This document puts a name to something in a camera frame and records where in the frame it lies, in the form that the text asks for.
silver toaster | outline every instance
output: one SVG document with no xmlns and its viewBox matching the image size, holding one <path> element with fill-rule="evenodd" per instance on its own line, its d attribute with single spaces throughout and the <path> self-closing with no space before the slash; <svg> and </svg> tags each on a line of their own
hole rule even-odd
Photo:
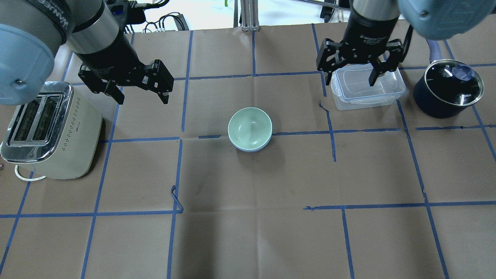
<svg viewBox="0 0 496 279">
<path fill-rule="evenodd" d="M 0 146 L 5 161 L 54 179 L 88 172 L 102 114 L 62 81 L 45 82 L 33 101 L 17 106 Z"/>
</svg>

transparent lid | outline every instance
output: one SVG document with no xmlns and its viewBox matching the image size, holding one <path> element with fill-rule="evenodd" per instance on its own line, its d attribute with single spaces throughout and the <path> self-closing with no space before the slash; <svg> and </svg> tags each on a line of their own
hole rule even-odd
<svg viewBox="0 0 496 279">
<path fill-rule="evenodd" d="M 482 96 L 479 75 L 470 66 L 455 60 L 432 63 L 426 70 L 425 82 L 434 96 L 456 106 L 469 106 Z"/>
<path fill-rule="evenodd" d="M 369 85 L 369 76 L 372 65 L 352 65 L 343 67 L 334 72 L 341 87 L 340 96 L 345 101 L 357 99 L 387 97 L 403 94 L 406 91 L 405 83 L 398 70 L 386 72 L 380 76 L 374 86 Z"/>
</svg>

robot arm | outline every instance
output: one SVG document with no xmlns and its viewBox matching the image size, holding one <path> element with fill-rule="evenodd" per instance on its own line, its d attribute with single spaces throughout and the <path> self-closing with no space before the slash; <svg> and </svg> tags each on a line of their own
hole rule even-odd
<svg viewBox="0 0 496 279">
<path fill-rule="evenodd" d="M 138 86 L 166 104 L 173 89 L 174 78 L 162 61 L 139 61 L 102 0 L 2 0 L 0 38 L 1 104 L 34 99 L 66 41 L 83 61 L 79 77 L 94 93 L 122 104 L 117 86 Z"/>
<path fill-rule="evenodd" d="M 386 71 L 395 71 L 408 52 L 413 28 L 431 40 L 449 39 L 479 24 L 496 6 L 496 0 L 354 0 L 344 38 L 324 39 L 317 56 L 317 70 L 328 73 L 347 64 L 373 66 L 372 86 Z M 400 12 L 410 22 L 404 42 L 390 41 Z M 387 59 L 379 57 L 386 51 Z"/>
</svg>

white power cord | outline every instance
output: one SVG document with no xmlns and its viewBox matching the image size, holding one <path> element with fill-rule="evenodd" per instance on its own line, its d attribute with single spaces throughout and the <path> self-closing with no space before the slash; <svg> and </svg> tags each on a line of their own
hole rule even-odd
<svg viewBox="0 0 496 279">
<path fill-rule="evenodd" d="M 38 181 L 38 180 L 42 180 L 42 179 L 46 178 L 46 176 L 37 177 L 37 178 L 25 178 L 19 174 L 19 166 L 18 165 L 15 165 L 14 172 L 15 172 L 15 175 L 17 176 L 17 178 L 19 178 L 20 180 L 28 181 L 28 182 Z"/>
</svg>

green object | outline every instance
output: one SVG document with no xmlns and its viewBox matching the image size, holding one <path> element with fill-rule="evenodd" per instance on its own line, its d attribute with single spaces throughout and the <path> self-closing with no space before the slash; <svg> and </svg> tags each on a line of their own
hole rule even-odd
<svg viewBox="0 0 496 279">
<path fill-rule="evenodd" d="M 227 133 L 237 149 L 256 152 L 269 143 L 272 137 L 272 121 L 259 108 L 244 108 L 232 116 Z"/>
</svg>

